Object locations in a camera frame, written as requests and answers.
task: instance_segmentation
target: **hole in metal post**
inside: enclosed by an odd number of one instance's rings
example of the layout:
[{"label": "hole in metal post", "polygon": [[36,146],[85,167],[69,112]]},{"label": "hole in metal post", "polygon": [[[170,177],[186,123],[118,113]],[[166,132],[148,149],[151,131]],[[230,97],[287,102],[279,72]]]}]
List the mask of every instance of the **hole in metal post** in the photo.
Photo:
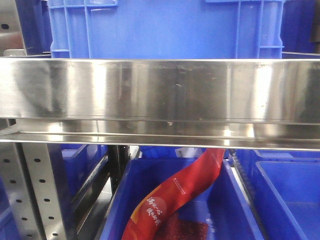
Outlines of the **hole in metal post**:
[{"label": "hole in metal post", "polygon": [[3,23],[3,24],[1,24],[1,28],[2,28],[3,30],[8,30],[8,29],[9,29],[9,25],[6,24],[6,23]]}]

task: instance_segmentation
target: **blue plastic crate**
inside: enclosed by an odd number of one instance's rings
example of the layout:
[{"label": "blue plastic crate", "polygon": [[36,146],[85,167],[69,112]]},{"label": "blue plastic crate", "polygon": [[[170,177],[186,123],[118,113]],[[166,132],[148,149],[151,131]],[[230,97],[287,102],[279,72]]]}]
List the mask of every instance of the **blue plastic crate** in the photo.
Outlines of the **blue plastic crate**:
[{"label": "blue plastic crate", "polygon": [[0,178],[0,240],[20,240],[8,197]]},{"label": "blue plastic crate", "polygon": [[287,0],[284,3],[281,38],[284,51],[314,53],[311,42],[316,0]]},{"label": "blue plastic crate", "polygon": [[249,180],[258,161],[320,163],[319,151],[278,151],[237,149],[236,156]]},{"label": "blue plastic crate", "polygon": [[5,186],[0,178],[0,214],[3,213],[9,206],[8,197],[6,194]]},{"label": "blue plastic crate", "polygon": [[102,158],[104,155],[107,154],[108,145],[100,145],[100,157]]},{"label": "blue plastic crate", "polygon": [[62,144],[62,157],[66,168],[69,191],[74,196],[87,176],[87,147],[81,144]]},{"label": "blue plastic crate", "polygon": [[[126,224],[139,202],[155,187],[195,158],[134,159],[126,167],[114,196],[101,240],[120,240]],[[187,221],[207,223],[207,240],[262,240],[232,170],[223,161],[215,183],[178,210]]]},{"label": "blue plastic crate", "polygon": [[9,207],[0,213],[0,239],[20,240],[16,222]]},{"label": "blue plastic crate", "polygon": [[74,196],[107,151],[106,145],[61,144],[70,194]]},{"label": "blue plastic crate", "polygon": [[198,158],[205,148],[176,147],[176,146],[140,146],[142,157],[146,159],[158,158]]},{"label": "blue plastic crate", "polygon": [[281,58],[285,0],[48,0],[53,58]]},{"label": "blue plastic crate", "polygon": [[320,164],[257,162],[254,204],[270,239],[320,237]]},{"label": "blue plastic crate", "polygon": [[89,174],[102,158],[101,145],[90,144],[86,149],[86,169]]},{"label": "blue plastic crate", "polygon": [[37,32],[39,34],[41,49],[43,52],[50,51],[52,34],[49,18],[48,2],[46,0],[31,0],[36,19]]}]

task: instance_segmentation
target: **stainless steel shelf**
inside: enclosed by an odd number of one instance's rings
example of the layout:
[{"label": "stainless steel shelf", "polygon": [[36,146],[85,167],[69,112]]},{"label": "stainless steel shelf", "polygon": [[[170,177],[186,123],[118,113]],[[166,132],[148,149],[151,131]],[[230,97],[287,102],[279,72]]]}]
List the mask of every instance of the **stainless steel shelf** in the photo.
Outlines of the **stainless steel shelf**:
[{"label": "stainless steel shelf", "polygon": [[320,60],[0,59],[2,142],[320,149]]}]

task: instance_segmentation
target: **red plastic bag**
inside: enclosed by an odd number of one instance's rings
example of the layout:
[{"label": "red plastic bag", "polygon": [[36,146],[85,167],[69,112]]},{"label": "red plastic bag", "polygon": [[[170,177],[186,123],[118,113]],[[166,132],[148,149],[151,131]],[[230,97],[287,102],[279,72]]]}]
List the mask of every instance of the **red plastic bag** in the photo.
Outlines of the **red plastic bag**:
[{"label": "red plastic bag", "polygon": [[224,152],[208,148],[194,163],[157,186],[135,208],[121,240],[152,240],[164,221],[213,184],[220,174]]}]

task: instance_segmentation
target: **dark red contents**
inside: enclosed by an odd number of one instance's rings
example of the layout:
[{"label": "dark red contents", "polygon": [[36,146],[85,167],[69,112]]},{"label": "dark red contents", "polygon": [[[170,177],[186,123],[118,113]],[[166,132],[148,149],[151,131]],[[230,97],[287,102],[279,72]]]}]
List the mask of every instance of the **dark red contents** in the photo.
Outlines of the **dark red contents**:
[{"label": "dark red contents", "polygon": [[174,213],[158,229],[153,240],[206,240],[207,234],[206,223],[180,220]]}]

